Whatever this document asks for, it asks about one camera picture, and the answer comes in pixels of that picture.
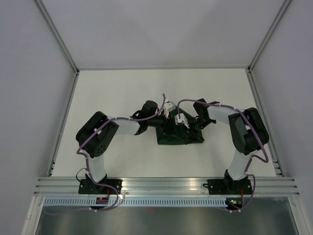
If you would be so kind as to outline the green cloth napkin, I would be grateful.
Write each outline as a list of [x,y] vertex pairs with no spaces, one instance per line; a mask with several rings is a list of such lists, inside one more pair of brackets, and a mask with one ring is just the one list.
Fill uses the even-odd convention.
[[189,128],[184,124],[176,125],[174,116],[167,119],[163,126],[156,127],[156,138],[159,145],[188,145],[203,143],[202,129],[207,126],[205,119],[191,116],[179,109],[180,117],[187,118]]

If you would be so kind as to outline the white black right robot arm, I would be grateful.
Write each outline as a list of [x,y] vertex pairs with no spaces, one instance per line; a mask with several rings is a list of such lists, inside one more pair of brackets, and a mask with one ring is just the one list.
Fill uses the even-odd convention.
[[203,187],[208,189],[210,195],[252,195],[253,186],[247,174],[252,159],[269,162],[264,149],[264,145],[269,142],[269,135],[258,110],[240,110],[217,101],[207,103],[204,99],[192,102],[198,114],[193,128],[201,130],[216,122],[227,124],[235,147],[234,157],[224,178],[208,179]]

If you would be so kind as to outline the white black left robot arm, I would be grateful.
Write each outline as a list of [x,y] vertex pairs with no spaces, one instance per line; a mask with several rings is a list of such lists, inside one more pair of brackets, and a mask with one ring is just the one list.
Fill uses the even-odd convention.
[[122,189],[121,179],[109,179],[104,169],[103,154],[116,135],[140,135],[148,127],[161,128],[176,106],[168,99],[163,105],[148,100],[141,110],[130,117],[109,117],[103,112],[96,112],[76,134],[79,143],[78,154],[87,160],[87,172],[81,179],[79,194],[119,194]]

